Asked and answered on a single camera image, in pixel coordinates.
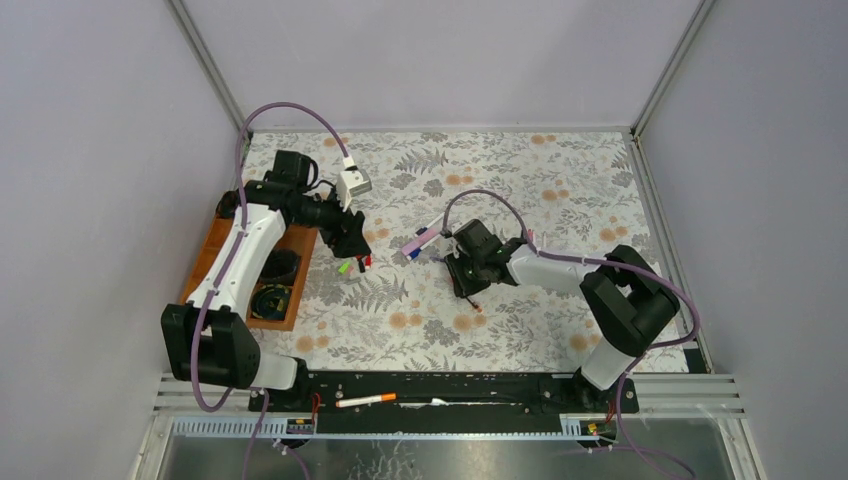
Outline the orange red ink pen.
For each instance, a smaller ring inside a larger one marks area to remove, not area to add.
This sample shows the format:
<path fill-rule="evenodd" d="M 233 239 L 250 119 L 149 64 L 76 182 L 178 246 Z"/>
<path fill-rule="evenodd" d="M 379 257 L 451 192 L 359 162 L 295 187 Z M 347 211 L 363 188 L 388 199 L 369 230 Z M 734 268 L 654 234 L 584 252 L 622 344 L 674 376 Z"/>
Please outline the orange red ink pen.
<path fill-rule="evenodd" d="M 473 310 L 475 310 L 477 312 L 482 311 L 482 307 L 476 301 L 474 301 L 473 299 L 467 298 L 466 301 L 469 303 L 469 305 L 472 307 Z"/>

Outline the orange cap white marker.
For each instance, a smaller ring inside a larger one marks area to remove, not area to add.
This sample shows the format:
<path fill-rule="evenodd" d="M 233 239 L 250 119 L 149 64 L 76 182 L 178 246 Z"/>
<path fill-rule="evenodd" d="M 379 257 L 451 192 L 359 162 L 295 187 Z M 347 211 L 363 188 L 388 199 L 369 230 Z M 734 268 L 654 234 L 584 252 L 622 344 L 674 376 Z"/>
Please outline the orange cap white marker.
<path fill-rule="evenodd" d="M 370 405 L 374 403 L 383 403 L 383 402 L 392 402 L 397 399 L 396 393 L 382 393 L 370 396 L 363 397 L 354 397 L 347 399 L 339 399 L 336 401 L 335 406 L 337 408 L 351 408 L 351 407 L 359 407 L 362 405 Z"/>

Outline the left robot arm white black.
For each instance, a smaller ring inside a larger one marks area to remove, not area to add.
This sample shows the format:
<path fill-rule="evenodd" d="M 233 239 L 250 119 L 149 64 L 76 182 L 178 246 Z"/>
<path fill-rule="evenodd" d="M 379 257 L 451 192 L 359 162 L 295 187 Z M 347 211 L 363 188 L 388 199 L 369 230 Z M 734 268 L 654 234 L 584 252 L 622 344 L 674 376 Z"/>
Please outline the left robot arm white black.
<path fill-rule="evenodd" d="M 166 350 L 176 379 L 233 389 L 272 389 L 288 411 L 309 401 L 310 385 L 298 362 L 261 349 L 247 326 L 254 287 L 275 245 L 292 226 L 317 229 L 337 258 L 368 256 L 365 215 L 354 197 L 372 188 L 364 169 L 343 159 L 327 197 L 309 185 L 310 157 L 279 151 L 272 169 L 237 190 L 233 223 L 199 285 L 182 304 L 161 315 Z"/>

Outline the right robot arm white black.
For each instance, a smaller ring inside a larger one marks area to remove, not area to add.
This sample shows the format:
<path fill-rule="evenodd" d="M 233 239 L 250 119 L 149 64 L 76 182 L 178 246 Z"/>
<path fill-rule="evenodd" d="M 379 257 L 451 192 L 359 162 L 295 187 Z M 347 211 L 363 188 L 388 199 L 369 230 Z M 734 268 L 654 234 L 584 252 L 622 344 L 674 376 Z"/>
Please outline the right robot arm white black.
<path fill-rule="evenodd" d="M 479 220 L 461 227 L 453 239 L 455 251 L 444 262 L 459 298 L 495 284 L 582 295 L 602 334 L 573 386 L 575 402 L 589 412 L 612 400 L 612 385 L 681 308 L 668 282 L 627 245 L 600 257 L 546 252 L 526 237 L 503 241 Z"/>

